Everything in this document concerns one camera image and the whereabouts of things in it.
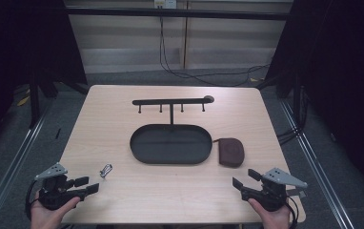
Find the grey tape strip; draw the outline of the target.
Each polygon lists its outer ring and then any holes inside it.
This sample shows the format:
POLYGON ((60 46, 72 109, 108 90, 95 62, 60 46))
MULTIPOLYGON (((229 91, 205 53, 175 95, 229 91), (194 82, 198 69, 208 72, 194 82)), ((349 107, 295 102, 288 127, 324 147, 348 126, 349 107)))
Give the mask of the grey tape strip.
POLYGON ((299 197, 299 198, 304 198, 307 194, 304 190, 302 189, 297 189, 297 188, 294 188, 294 189, 290 189, 290 190, 287 190, 287 195, 289 197, 299 197))

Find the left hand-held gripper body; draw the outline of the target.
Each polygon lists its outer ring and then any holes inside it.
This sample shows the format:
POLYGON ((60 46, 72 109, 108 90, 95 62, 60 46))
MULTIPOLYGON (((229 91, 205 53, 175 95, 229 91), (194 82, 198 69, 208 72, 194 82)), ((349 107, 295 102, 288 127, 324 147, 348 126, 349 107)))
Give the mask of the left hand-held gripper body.
POLYGON ((35 177, 35 181, 42 181, 42 188, 39 191, 40 203, 49 210, 57 210, 65 205, 69 200, 75 198, 75 191, 80 187, 65 188, 69 180, 66 176, 68 170, 59 162, 51 165, 47 170, 35 177))

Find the person's left hand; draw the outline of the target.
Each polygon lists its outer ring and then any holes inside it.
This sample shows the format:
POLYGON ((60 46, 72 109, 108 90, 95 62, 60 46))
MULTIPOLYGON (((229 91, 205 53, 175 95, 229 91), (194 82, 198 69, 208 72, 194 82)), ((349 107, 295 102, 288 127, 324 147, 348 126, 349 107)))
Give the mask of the person's left hand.
POLYGON ((80 202, 80 198, 75 197, 61 208, 52 211, 40 203, 39 193, 34 197, 35 201, 30 208, 30 229, 58 229, 63 217, 80 202))

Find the dark curtain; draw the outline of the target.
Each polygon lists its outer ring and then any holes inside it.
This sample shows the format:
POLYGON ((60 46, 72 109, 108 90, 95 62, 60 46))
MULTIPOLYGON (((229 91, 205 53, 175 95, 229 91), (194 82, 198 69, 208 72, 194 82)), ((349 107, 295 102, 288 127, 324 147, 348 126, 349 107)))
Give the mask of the dark curtain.
POLYGON ((87 82, 64 0, 0 0, 0 123, 14 89, 37 82, 87 82))
POLYGON ((305 87, 364 175, 364 0, 293 0, 267 73, 285 97, 305 87))

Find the black key rack with tray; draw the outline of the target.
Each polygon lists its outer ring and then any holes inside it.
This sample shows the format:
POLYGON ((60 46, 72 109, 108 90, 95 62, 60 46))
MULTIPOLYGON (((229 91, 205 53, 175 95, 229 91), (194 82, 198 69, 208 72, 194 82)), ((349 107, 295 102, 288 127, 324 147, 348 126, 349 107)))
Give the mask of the black key rack with tray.
POLYGON ((130 147, 133 156, 140 162, 155 165, 194 165, 205 161, 212 151, 212 137, 204 128, 191 124, 174 123, 174 106, 184 112, 185 105, 205 105, 214 102, 211 95, 200 98, 138 99, 132 104, 142 112, 143 106, 169 107, 169 124, 147 124, 131 135, 130 147))

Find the metal floor rail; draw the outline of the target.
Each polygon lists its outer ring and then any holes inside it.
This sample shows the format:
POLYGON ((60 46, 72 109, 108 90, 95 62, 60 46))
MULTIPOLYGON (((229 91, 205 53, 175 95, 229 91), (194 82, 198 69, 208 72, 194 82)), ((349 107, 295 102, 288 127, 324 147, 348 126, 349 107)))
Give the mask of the metal floor rail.
POLYGON ((36 138, 39 136, 39 133, 44 125, 46 115, 51 109, 51 104, 49 104, 40 117, 36 120, 34 126, 30 128, 26 134, 26 137, 24 138, 20 148, 18 149, 15 157, 13 158, 12 163, 8 167, 8 170, 2 177, 0 181, 0 210, 2 208, 3 203, 5 202, 8 193, 11 189, 12 184, 14 183, 14 180, 16 179, 20 169, 22 168, 26 158, 28 157, 28 154, 30 152, 30 149, 36 140, 36 138))
POLYGON ((324 169, 322 168, 309 139, 303 132, 299 131, 299 128, 297 127, 294 120, 293 109, 287 101, 281 101, 280 104, 291 128, 296 133, 297 142, 311 166, 315 179, 317 180, 318 185, 321 188, 321 191, 327 200, 339 227, 341 229, 355 229, 347 210, 345 209, 342 201, 340 200, 324 169))

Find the person's right hand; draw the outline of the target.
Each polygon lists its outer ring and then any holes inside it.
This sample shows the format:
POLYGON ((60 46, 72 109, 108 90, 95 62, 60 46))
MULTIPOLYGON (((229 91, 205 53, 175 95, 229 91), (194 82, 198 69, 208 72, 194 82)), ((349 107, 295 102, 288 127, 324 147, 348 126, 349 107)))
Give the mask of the person's right hand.
POLYGON ((290 210, 287 206, 269 212, 255 199, 248 200, 254 211, 260 216, 264 229, 289 229, 290 228, 290 210))

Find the brown zip pouch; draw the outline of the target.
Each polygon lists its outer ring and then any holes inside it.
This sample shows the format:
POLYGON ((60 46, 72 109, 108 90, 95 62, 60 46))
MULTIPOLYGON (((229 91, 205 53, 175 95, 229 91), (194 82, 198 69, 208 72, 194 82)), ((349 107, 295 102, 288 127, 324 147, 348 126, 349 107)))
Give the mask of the brown zip pouch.
POLYGON ((238 168, 244 162, 245 151, 241 141, 237 138, 219 138, 218 143, 218 162, 226 167, 238 168))

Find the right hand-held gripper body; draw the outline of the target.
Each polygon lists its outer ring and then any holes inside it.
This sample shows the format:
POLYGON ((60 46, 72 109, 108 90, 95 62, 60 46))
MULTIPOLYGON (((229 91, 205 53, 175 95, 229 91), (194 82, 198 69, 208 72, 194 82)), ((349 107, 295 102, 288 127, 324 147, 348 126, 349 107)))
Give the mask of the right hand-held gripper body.
POLYGON ((261 176, 261 190, 258 191, 247 187, 249 194, 247 196, 241 195, 241 198, 245 201, 253 198, 269 212, 280 209, 286 203, 288 197, 287 185, 298 188, 308 187, 308 184, 305 181, 293 177, 279 168, 272 168, 261 176))

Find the black horizontal frame bar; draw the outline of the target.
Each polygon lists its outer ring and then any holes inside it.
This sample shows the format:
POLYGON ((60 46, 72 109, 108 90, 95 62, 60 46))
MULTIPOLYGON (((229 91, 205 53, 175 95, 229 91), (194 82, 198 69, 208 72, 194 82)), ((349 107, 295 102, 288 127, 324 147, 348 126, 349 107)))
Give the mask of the black horizontal frame bar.
POLYGON ((280 12, 220 11, 220 10, 169 10, 169 9, 119 9, 67 7, 67 14, 113 15, 113 16, 157 16, 185 18, 248 19, 286 21, 293 16, 280 12))

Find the white wall socket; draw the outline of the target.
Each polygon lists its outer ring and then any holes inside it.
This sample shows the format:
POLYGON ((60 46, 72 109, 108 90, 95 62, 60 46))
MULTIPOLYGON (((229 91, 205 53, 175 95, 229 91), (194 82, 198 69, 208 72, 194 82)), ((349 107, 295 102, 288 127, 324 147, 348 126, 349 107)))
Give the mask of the white wall socket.
POLYGON ((153 0, 154 7, 156 9, 171 9, 175 10, 177 8, 176 0, 153 0))

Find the silver keychain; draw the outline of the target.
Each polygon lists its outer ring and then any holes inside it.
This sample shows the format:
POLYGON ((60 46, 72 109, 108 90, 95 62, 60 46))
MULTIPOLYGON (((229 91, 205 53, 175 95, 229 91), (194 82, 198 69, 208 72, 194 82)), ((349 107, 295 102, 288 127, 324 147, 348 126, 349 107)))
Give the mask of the silver keychain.
POLYGON ((110 173, 112 170, 112 165, 111 164, 106 164, 104 166, 104 168, 99 172, 99 175, 102 177, 102 178, 105 178, 108 173, 110 173))

